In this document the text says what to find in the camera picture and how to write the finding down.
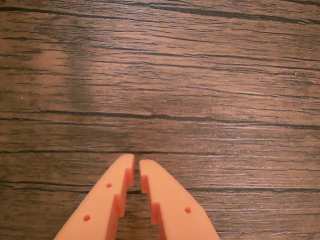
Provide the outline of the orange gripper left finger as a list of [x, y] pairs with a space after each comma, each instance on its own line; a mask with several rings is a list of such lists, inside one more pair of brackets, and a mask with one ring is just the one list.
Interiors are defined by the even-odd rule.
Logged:
[[55, 236], [56, 240], [114, 240], [125, 214], [135, 157], [123, 154], [101, 176]]

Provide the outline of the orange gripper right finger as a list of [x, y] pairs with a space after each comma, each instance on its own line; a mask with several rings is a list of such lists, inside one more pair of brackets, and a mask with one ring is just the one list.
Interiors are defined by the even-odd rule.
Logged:
[[160, 164], [139, 161], [141, 191], [148, 196], [151, 223], [161, 240], [218, 240], [211, 220], [195, 198]]

